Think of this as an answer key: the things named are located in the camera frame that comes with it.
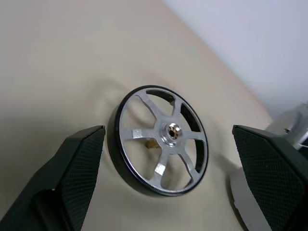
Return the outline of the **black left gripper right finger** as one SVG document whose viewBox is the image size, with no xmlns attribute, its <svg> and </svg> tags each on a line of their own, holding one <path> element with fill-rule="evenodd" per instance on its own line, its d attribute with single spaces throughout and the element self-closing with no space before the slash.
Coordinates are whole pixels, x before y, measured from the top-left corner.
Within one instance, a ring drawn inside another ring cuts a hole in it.
<svg viewBox="0 0 308 231">
<path fill-rule="evenodd" d="M 285 138 L 235 125 L 248 187 L 273 231 L 308 229 L 308 160 Z"/>
</svg>

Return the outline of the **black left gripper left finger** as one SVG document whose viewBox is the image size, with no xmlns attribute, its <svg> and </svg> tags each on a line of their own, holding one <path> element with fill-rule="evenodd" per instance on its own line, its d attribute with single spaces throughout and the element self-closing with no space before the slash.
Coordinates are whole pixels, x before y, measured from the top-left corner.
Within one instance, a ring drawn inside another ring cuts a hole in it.
<svg viewBox="0 0 308 231">
<path fill-rule="evenodd" d="M 97 182 L 105 136 L 94 126 L 67 137 L 0 221 L 2 231 L 79 231 Z"/>
</svg>

